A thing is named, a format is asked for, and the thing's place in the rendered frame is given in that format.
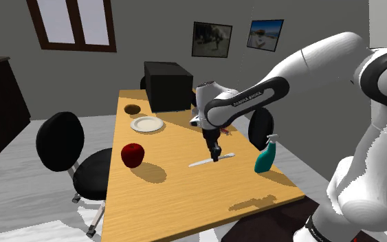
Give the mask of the white knife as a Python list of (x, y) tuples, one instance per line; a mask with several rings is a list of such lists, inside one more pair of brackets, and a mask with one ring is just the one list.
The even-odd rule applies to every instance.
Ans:
[(198, 161), (198, 162), (189, 164), (188, 167), (199, 166), (199, 165), (207, 164), (207, 163), (210, 163), (210, 162), (218, 162), (218, 161), (220, 161), (220, 160), (222, 160), (222, 159), (231, 158), (231, 157), (234, 157), (234, 156), (235, 156), (234, 153), (228, 153), (228, 154), (226, 154), (226, 155), (218, 156), (218, 158), (217, 158), (216, 161), (215, 161), (214, 159), (212, 159), (212, 158), (204, 159), (204, 160), (201, 160), (201, 161)]

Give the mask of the teal spray bottle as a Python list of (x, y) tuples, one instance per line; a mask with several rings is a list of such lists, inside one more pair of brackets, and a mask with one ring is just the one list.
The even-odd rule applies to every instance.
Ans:
[(266, 142), (267, 148), (256, 159), (254, 171), (256, 173), (264, 173), (270, 170), (276, 156), (276, 141), (279, 138), (278, 134), (268, 135)]

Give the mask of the black box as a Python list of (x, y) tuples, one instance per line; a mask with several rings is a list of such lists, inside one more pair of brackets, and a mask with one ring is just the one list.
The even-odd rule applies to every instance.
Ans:
[(192, 104), (193, 75), (174, 62), (144, 62), (146, 94), (153, 113), (185, 111)]

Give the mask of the white plate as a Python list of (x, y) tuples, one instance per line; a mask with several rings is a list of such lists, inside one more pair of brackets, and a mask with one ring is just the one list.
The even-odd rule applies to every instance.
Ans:
[(130, 127), (140, 133), (150, 133), (158, 131), (164, 125), (164, 122), (154, 116), (142, 116), (140, 118), (134, 119), (130, 123)]

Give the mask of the wooden table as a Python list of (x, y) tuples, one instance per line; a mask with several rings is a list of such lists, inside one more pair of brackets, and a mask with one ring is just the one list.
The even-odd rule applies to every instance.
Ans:
[[(278, 168), (256, 173), (259, 152), (234, 127), (219, 138), (223, 155), (234, 157), (188, 167), (210, 158), (190, 112), (160, 113), (163, 127), (140, 133), (124, 112), (129, 104), (141, 107), (141, 117), (151, 114), (144, 90), (119, 92), (101, 242), (169, 242), (304, 197)], [(121, 158), (130, 143), (145, 150), (136, 168)]]

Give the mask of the red apple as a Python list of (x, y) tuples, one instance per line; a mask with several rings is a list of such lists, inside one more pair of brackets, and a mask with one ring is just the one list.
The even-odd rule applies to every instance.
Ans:
[(144, 148), (136, 143), (130, 143), (124, 146), (121, 150), (121, 158), (124, 165), (128, 168), (136, 168), (144, 159)]

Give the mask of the dark robot stand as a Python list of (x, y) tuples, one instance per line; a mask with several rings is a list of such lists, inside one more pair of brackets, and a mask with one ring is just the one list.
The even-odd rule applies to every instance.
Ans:
[(240, 219), (221, 242), (293, 242), (318, 203), (309, 197)]

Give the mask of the brown framed window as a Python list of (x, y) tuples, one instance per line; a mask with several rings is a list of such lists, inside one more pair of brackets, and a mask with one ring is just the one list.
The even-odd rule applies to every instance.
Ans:
[(111, 0), (26, 0), (43, 50), (116, 52)]

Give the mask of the dark framed wall picture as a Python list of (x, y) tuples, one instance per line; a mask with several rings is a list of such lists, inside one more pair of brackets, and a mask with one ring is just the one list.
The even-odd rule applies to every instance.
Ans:
[(192, 34), (192, 56), (227, 58), (231, 35), (231, 25), (195, 21)]

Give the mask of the blue framed wall picture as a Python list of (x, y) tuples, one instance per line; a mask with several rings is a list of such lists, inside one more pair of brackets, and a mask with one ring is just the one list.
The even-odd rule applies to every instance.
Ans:
[(250, 26), (247, 47), (275, 52), (283, 23), (283, 19), (253, 20)]

